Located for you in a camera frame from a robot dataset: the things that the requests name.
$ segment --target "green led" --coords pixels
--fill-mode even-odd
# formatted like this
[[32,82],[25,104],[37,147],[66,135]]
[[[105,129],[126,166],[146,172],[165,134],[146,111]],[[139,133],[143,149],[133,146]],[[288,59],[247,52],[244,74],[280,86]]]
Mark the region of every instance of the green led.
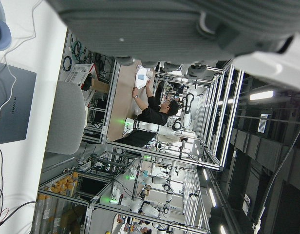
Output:
[[119,202],[118,202],[116,199],[111,199],[111,200],[110,200],[110,203],[118,204]]
[[117,119],[116,121],[119,122],[119,123],[125,123],[124,119]]

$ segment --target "desk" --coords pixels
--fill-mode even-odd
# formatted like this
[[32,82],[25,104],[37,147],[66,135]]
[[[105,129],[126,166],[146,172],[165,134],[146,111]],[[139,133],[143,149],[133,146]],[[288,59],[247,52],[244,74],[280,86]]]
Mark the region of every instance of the desk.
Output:
[[[6,23],[12,34],[12,45],[33,33],[32,7],[36,0],[1,0]],[[67,28],[46,2],[34,11],[37,37],[7,55],[7,63],[36,72],[27,139],[0,145],[3,152],[4,208],[9,214],[19,205],[35,201],[38,191],[47,133],[61,66]],[[5,52],[0,52],[3,62]],[[0,234],[29,233],[34,204],[18,210],[0,227]]]

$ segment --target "laptop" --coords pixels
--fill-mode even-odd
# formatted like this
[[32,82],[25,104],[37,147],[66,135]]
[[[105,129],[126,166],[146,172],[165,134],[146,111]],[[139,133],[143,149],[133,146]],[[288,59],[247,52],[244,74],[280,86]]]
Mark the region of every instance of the laptop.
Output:
[[[0,144],[26,139],[36,73],[9,66],[17,78],[12,97],[0,111]],[[9,99],[14,78],[0,63],[0,107]]]

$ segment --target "vent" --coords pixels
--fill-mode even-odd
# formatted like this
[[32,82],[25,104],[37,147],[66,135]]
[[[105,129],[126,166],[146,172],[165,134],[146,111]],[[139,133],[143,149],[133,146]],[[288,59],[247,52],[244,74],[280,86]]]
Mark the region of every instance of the vent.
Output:
[[268,114],[261,114],[261,120],[259,121],[257,132],[265,133],[267,118],[268,118]]

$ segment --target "ceiling light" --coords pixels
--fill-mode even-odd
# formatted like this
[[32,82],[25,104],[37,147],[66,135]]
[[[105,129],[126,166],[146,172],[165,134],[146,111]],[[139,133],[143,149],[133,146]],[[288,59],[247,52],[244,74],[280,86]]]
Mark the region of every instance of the ceiling light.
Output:
[[216,207],[215,197],[214,197],[214,194],[213,194],[213,190],[211,188],[209,189],[209,195],[210,195],[210,199],[212,200],[213,207]]
[[272,98],[273,97],[273,91],[266,91],[266,92],[261,92],[257,94],[251,94],[249,96],[250,100],[259,100],[259,99],[264,99],[264,98]]
[[222,225],[222,226],[220,226],[220,232],[221,232],[222,234],[226,234],[226,231],[225,231],[225,229],[224,229],[223,225]]
[[208,180],[207,173],[206,173],[205,169],[203,169],[203,174],[204,174],[205,180]]

